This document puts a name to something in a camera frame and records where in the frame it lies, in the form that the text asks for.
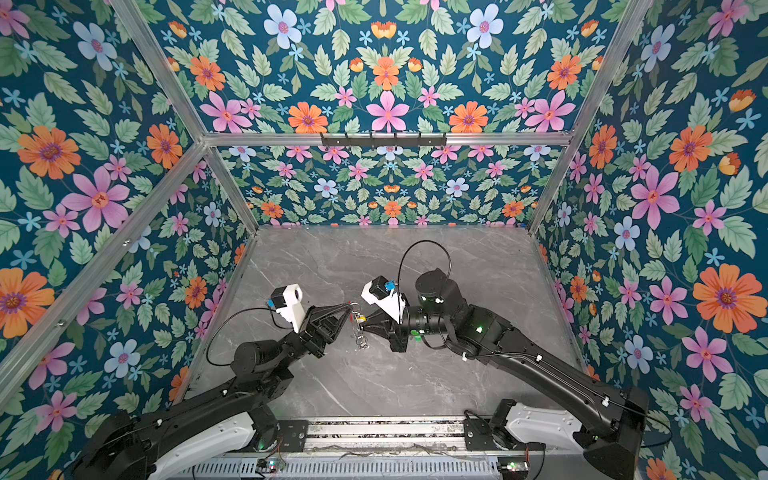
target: floral wallpaper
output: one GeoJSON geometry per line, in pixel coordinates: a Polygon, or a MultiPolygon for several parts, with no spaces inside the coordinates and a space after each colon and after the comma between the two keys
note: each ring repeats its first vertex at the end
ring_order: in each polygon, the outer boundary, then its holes
{"type": "Polygon", "coordinates": [[[246,236],[201,161],[5,407],[0,478],[70,478],[110,414],[170,406],[246,236]]]}
{"type": "Polygon", "coordinates": [[[520,227],[533,216],[560,151],[241,146],[221,153],[261,224],[520,227]]]}
{"type": "Polygon", "coordinates": [[[0,59],[2,359],[190,141],[103,2],[2,0],[0,59]]]}
{"type": "Polygon", "coordinates": [[[768,3],[657,2],[538,231],[592,376],[650,393],[650,480],[768,478],[768,3]]]}
{"type": "Polygon", "coordinates": [[[210,131],[546,132],[571,127],[626,4],[171,0],[152,28],[210,131]]]}

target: orange flower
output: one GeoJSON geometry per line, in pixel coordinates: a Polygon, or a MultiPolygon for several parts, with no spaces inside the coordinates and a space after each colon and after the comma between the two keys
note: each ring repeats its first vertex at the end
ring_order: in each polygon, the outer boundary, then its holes
{"type": "Polygon", "coordinates": [[[400,67],[395,65],[395,61],[390,57],[381,57],[379,64],[373,67],[373,74],[376,76],[374,80],[384,90],[392,90],[392,87],[400,82],[397,78],[398,73],[400,73],[400,67]]]}
{"type": "Polygon", "coordinates": [[[351,71],[362,71],[362,59],[360,57],[353,58],[352,61],[349,63],[349,69],[351,71]]]}
{"type": "Polygon", "coordinates": [[[650,480],[677,480],[671,470],[667,469],[667,464],[656,458],[648,460],[648,466],[645,468],[650,480]]]}
{"type": "Polygon", "coordinates": [[[310,107],[310,104],[300,101],[298,108],[291,107],[288,113],[291,114],[288,123],[296,128],[298,134],[324,134],[328,131],[326,129],[328,119],[325,115],[321,115],[322,112],[317,105],[310,107]]]}
{"type": "Polygon", "coordinates": [[[757,95],[751,90],[739,90],[730,98],[728,108],[731,111],[742,111],[744,108],[749,107],[755,101],[755,98],[757,98],[757,95]]]}
{"type": "Polygon", "coordinates": [[[197,308],[205,300],[205,294],[208,293],[208,287],[203,277],[198,276],[190,281],[190,285],[187,287],[187,298],[184,299],[190,308],[197,308]]]}
{"type": "Polygon", "coordinates": [[[589,147],[589,163],[598,170],[605,167],[605,164],[611,162],[614,157],[614,148],[616,148],[616,129],[603,125],[599,132],[592,137],[592,146],[589,147]]]}
{"type": "Polygon", "coordinates": [[[205,86],[208,90],[216,91],[224,89],[224,82],[227,79],[221,73],[221,67],[215,62],[208,61],[207,57],[200,56],[200,59],[192,58],[190,71],[196,75],[197,83],[205,86]]]}
{"type": "Polygon", "coordinates": [[[243,253],[245,253],[245,243],[241,243],[236,249],[235,249],[235,265],[240,263],[240,259],[243,258],[243,253]]]}
{"type": "Polygon", "coordinates": [[[735,175],[739,173],[739,167],[741,167],[741,160],[739,160],[739,154],[734,152],[729,153],[725,157],[720,159],[720,165],[718,166],[720,171],[726,175],[735,175]]]}
{"type": "Polygon", "coordinates": [[[704,133],[706,130],[703,125],[697,125],[693,130],[688,127],[680,133],[680,138],[674,139],[670,163],[675,170],[692,172],[699,167],[699,162],[709,157],[712,150],[707,147],[712,144],[712,134],[704,133]]]}
{"type": "Polygon", "coordinates": [[[49,130],[37,126],[34,135],[23,134],[18,138],[18,144],[23,147],[18,151],[19,158],[31,164],[29,170],[39,177],[47,174],[53,180],[60,180],[64,174],[74,172],[73,165],[80,164],[80,155],[74,153],[80,147],[56,127],[49,130]]]}
{"type": "Polygon", "coordinates": [[[702,283],[694,284],[694,298],[702,300],[696,305],[702,318],[709,320],[715,317],[714,327],[722,332],[733,332],[733,324],[741,333],[747,333],[757,328],[757,322],[752,317],[764,317],[768,300],[754,296],[763,289],[752,273],[739,277],[739,267],[736,265],[720,265],[720,275],[714,268],[709,267],[700,275],[702,283]]]}
{"type": "Polygon", "coordinates": [[[592,365],[587,366],[587,375],[600,382],[600,376],[594,372],[594,367],[592,365]]]}
{"type": "Polygon", "coordinates": [[[600,22],[597,20],[590,20],[589,22],[585,23],[581,27],[581,36],[588,37],[589,35],[592,35],[594,31],[598,29],[599,24],[600,22]]]}
{"type": "Polygon", "coordinates": [[[53,289],[42,288],[47,282],[37,272],[24,277],[20,268],[0,270],[0,327],[5,338],[27,333],[27,322],[35,325],[45,313],[42,307],[53,303],[53,289]]]}
{"type": "Polygon", "coordinates": [[[168,24],[168,28],[170,28],[170,30],[175,33],[178,38],[187,37],[187,28],[175,20],[168,24]]]}
{"type": "Polygon", "coordinates": [[[420,71],[423,67],[424,65],[422,65],[422,61],[418,58],[411,57],[411,59],[408,60],[408,69],[413,73],[420,71]]]}
{"type": "Polygon", "coordinates": [[[502,212],[504,213],[505,217],[516,217],[523,213],[524,208],[525,205],[523,205],[522,202],[510,202],[504,205],[504,210],[502,210],[502,212]]]}
{"type": "Polygon", "coordinates": [[[374,22],[371,24],[371,31],[376,38],[392,38],[397,31],[397,24],[393,22],[374,22]]]}
{"type": "Polygon", "coordinates": [[[394,218],[402,213],[401,209],[402,207],[400,207],[400,204],[397,202],[389,202],[386,207],[384,207],[384,213],[394,218]]]}
{"type": "Polygon", "coordinates": [[[176,395],[179,394],[179,390],[181,389],[181,384],[184,383],[184,379],[187,377],[187,374],[190,371],[190,367],[185,366],[181,369],[178,375],[174,375],[174,379],[170,381],[170,386],[173,388],[170,389],[170,392],[168,392],[168,399],[170,401],[174,401],[176,399],[176,395]]]}
{"type": "Polygon", "coordinates": [[[166,124],[149,127],[151,137],[147,137],[147,146],[152,148],[152,158],[155,163],[162,163],[163,168],[170,170],[181,156],[181,145],[176,132],[170,131],[166,124]]]}
{"type": "Polygon", "coordinates": [[[587,286],[584,285],[584,279],[580,276],[575,276],[571,280],[571,295],[579,303],[587,299],[587,286]]]}
{"type": "Polygon", "coordinates": [[[468,101],[466,107],[456,107],[455,115],[451,115],[449,123],[453,125],[451,132],[455,134],[479,134],[482,127],[488,124],[485,114],[488,110],[484,106],[478,107],[478,102],[468,101]]]}
{"type": "Polygon", "coordinates": [[[283,216],[283,208],[273,202],[264,202],[261,204],[261,210],[264,210],[264,214],[271,218],[280,218],[283,216]]]}
{"type": "Polygon", "coordinates": [[[565,55],[561,61],[556,61],[552,65],[552,71],[547,75],[549,88],[554,90],[565,90],[565,88],[576,81],[576,75],[581,72],[581,59],[577,56],[571,57],[565,55]]]}

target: wallpaper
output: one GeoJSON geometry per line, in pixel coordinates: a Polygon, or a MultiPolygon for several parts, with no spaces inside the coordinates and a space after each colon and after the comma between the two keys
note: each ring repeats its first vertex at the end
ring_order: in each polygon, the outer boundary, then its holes
{"type": "Polygon", "coordinates": [[[0,478],[59,480],[110,414],[170,406],[245,242],[201,161],[6,406],[0,478]]]}
{"type": "Polygon", "coordinates": [[[221,153],[261,224],[520,227],[533,216],[560,151],[240,146],[221,153]]]}
{"type": "Polygon", "coordinates": [[[571,127],[626,4],[170,0],[153,30],[210,131],[545,132],[571,127]]]}
{"type": "Polygon", "coordinates": [[[190,141],[102,2],[0,2],[0,113],[2,360],[190,141]]]}
{"type": "Polygon", "coordinates": [[[658,2],[538,231],[596,378],[650,393],[650,480],[768,478],[768,3],[658,2]]]}

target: metal beam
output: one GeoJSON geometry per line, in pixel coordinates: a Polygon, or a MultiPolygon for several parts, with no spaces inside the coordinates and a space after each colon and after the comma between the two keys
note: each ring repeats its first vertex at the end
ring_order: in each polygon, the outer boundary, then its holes
{"type": "MultiPolygon", "coordinates": [[[[515,132],[507,134],[446,134],[447,145],[550,145],[567,146],[571,143],[572,135],[569,132],[548,132],[538,134],[536,132],[515,132]]],[[[273,145],[309,145],[323,146],[323,138],[326,141],[338,141],[339,146],[347,143],[347,138],[354,141],[354,145],[365,142],[366,145],[397,145],[398,139],[409,143],[419,138],[419,134],[260,134],[258,132],[243,132],[241,134],[207,134],[205,142],[210,147],[248,147],[273,146],[273,145]]],[[[422,134],[422,145],[428,146],[429,142],[442,141],[442,134],[422,134]]]]}
{"type": "Polygon", "coordinates": [[[224,294],[221,296],[221,300],[219,302],[220,306],[216,310],[216,315],[214,315],[208,324],[209,335],[206,335],[200,342],[200,345],[197,347],[197,351],[195,352],[194,359],[190,364],[187,376],[184,377],[184,381],[182,381],[181,387],[179,388],[179,393],[176,395],[176,399],[174,400],[174,405],[184,400],[184,396],[187,394],[187,390],[189,389],[190,385],[196,382],[197,377],[203,373],[203,367],[205,366],[205,350],[210,346],[210,341],[213,339],[213,332],[217,330],[219,325],[224,321],[225,318],[227,318],[230,313],[230,306],[232,305],[232,300],[235,296],[235,293],[240,287],[240,283],[243,279],[245,271],[248,270],[248,264],[251,257],[253,257],[253,255],[256,253],[256,241],[256,236],[252,235],[246,243],[245,252],[240,258],[240,262],[235,267],[234,274],[232,275],[229,285],[227,286],[227,291],[224,292],[224,294]]]}
{"type": "Polygon", "coordinates": [[[157,84],[160,85],[165,96],[170,100],[170,104],[174,106],[192,140],[201,141],[206,133],[203,121],[192,105],[192,100],[187,96],[187,92],[181,87],[176,74],[170,69],[167,55],[163,53],[163,49],[157,43],[154,33],[149,28],[136,2],[134,0],[112,0],[111,4],[144,61],[149,65],[157,84]]]}
{"type": "Polygon", "coordinates": [[[227,198],[230,199],[232,207],[237,212],[237,216],[240,217],[240,221],[245,224],[246,230],[248,230],[251,235],[255,235],[259,226],[248,208],[248,204],[243,196],[243,191],[237,186],[234,177],[224,164],[224,159],[221,157],[221,153],[219,153],[216,148],[208,147],[205,158],[210,169],[216,176],[216,179],[219,181],[221,190],[227,195],[227,198]]]}
{"type": "Polygon", "coordinates": [[[170,196],[192,173],[203,152],[202,143],[192,144],[41,319],[3,359],[0,363],[0,411],[40,363],[40,359],[56,346],[61,334],[78,312],[88,304],[96,288],[120,263],[131,246],[131,241],[141,236],[144,228],[160,213],[170,196]]]}
{"type": "Polygon", "coordinates": [[[605,94],[608,92],[608,88],[616,76],[619,65],[624,60],[630,43],[632,43],[632,39],[642,25],[643,18],[652,3],[653,0],[630,0],[627,8],[624,10],[624,16],[616,27],[614,37],[611,39],[611,43],[605,52],[603,64],[598,74],[595,75],[587,97],[584,99],[584,103],[581,104],[581,108],[574,121],[574,128],[571,131],[573,142],[565,148],[565,151],[554,166],[552,174],[549,176],[547,186],[541,192],[541,197],[536,207],[536,214],[528,225],[528,229],[532,234],[536,233],[538,226],[541,225],[544,219],[544,215],[557,196],[560,184],[568,173],[568,165],[576,157],[578,149],[584,141],[584,136],[587,134],[587,130],[589,130],[589,126],[594,120],[594,116],[598,112],[603,98],[605,98],[605,94]]]}

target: gray marble surface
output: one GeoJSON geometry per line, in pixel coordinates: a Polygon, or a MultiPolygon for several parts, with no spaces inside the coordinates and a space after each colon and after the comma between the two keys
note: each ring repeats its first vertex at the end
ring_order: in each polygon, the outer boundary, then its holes
{"type": "MultiPolygon", "coordinates": [[[[531,340],[578,364],[572,337],[546,290],[533,243],[518,228],[265,228],[227,307],[233,313],[262,306],[276,286],[298,283],[307,307],[350,300],[361,303],[363,314],[372,313],[374,308],[360,298],[363,285],[378,275],[394,278],[402,253],[421,239],[436,240],[448,249],[452,278],[470,303],[511,320],[531,340]]],[[[423,244],[411,250],[402,271],[402,291],[413,298],[416,277],[435,266],[447,268],[439,248],[423,244]]],[[[229,362],[239,343],[277,339],[284,332],[272,325],[268,312],[245,313],[221,331],[211,359],[229,362]]],[[[370,348],[359,350],[352,333],[347,323],[322,359],[305,356],[291,366],[296,378],[270,403],[275,415],[461,415],[467,408],[490,414],[502,398],[557,407],[525,382],[479,362],[464,362],[447,349],[434,351],[411,340],[407,353],[392,353],[384,339],[368,334],[370,348]]],[[[439,336],[430,340],[432,345],[441,342],[439,336]]],[[[205,364],[189,395],[232,376],[227,367],[205,364]]]]}

